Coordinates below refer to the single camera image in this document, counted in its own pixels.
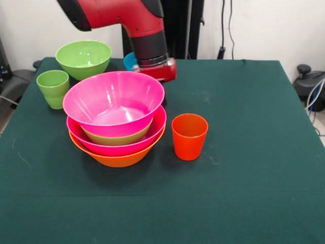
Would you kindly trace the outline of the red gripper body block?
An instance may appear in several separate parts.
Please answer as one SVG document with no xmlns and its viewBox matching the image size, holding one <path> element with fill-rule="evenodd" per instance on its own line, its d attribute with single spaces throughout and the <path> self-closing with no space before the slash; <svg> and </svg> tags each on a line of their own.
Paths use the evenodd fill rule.
<svg viewBox="0 0 325 244">
<path fill-rule="evenodd" d="M 177 78 L 177 65 L 173 57 L 168 58 L 165 63 L 158 66 L 140 67 L 133 65 L 133 71 L 149 75 L 161 82 L 168 82 Z"/>
</svg>

